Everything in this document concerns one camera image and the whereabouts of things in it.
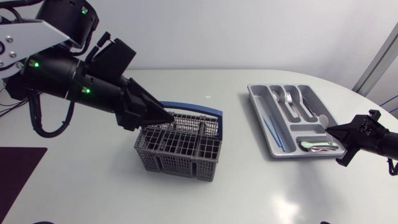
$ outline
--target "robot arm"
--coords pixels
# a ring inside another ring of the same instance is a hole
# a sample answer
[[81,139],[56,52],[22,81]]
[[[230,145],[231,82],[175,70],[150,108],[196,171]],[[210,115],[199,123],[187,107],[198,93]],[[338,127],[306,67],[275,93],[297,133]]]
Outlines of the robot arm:
[[[0,8],[38,2],[2,2]],[[46,0],[36,19],[23,23],[1,19],[0,33],[5,37],[0,39],[0,77],[12,98],[28,98],[32,125],[45,138],[65,130],[75,102],[115,113],[118,124],[130,131],[173,121],[143,87],[122,76],[136,54],[123,41],[111,40],[105,33],[85,61],[75,57],[85,53],[98,23],[95,10],[85,0]],[[106,42],[110,44],[97,54]],[[72,48],[83,50],[71,52]],[[71,101],[64,124],[52,133],[42,129],[38,92]]]
[[349,162],[360,150],[378,154],[388,158],[389,172],[398,174],[398,166],[393,165],[392,159],[398,160],[398,133],[392,133],[378,123],[380,111],[370,110],[370,115],[356,115],[348,124],[329,127],[325,131],[339,140],[346,152],[336,161],[343,166]]

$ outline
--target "dishwasher cutlery basket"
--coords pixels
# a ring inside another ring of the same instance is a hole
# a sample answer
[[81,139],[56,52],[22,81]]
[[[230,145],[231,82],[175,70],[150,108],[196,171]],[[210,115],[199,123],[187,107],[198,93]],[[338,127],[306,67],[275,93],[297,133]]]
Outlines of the dishwasher cutlery basket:
[[223,112],[187,103],[161,102],[165,108],[209,116],[170,112],[172,123],[142,127],[134,148],[146,170],[212,181],[220,156]]

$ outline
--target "fork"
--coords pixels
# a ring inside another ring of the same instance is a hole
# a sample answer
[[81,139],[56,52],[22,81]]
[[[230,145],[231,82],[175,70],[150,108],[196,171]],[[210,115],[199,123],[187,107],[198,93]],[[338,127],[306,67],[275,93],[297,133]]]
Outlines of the fork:
[[297,115],[300,116],[299,112],[297,111],[296,107],[293,104],[293,99],[292,99],[292,95],[290,94],[290,92],[286,92],[286,99],[287,99],[287,102],[289,103],[290,107],[293,109],[294,113],[297,113]]

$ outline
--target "basket handle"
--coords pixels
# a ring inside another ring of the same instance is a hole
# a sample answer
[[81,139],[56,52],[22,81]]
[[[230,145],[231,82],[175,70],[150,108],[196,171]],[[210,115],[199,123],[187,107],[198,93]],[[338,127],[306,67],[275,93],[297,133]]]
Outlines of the basket handle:
[[223,140],[223,112],[206,106],[193,105],[190,103],[177,103],[170,101],[161,101],[164,108],[172,108],[178,110],[187,110],[197,113],[203,113],[210,116],[215,116],[218,120],[218,140]]

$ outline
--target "white table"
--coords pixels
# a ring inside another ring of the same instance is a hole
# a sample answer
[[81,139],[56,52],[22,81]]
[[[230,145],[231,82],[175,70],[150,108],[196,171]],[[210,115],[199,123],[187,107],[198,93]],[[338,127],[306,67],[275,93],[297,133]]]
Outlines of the white table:
[[[213,182],[149,172],[133,145],[138,131],[113,114],[77,105],[59,137],[39,137],[24,106],[0,119],[2,146],[47,147],[4,223],[396,223],[398,177],[387,159],[360,151],[348,167],[334,159],[274,159],[249,102],[247,84],[309,84],[340,124],[379,109],[352,91],[275,70],[128,71],[158,100],[224,113],[224,138]],[[68,102],[42,97],[44,128],[64,120]]]

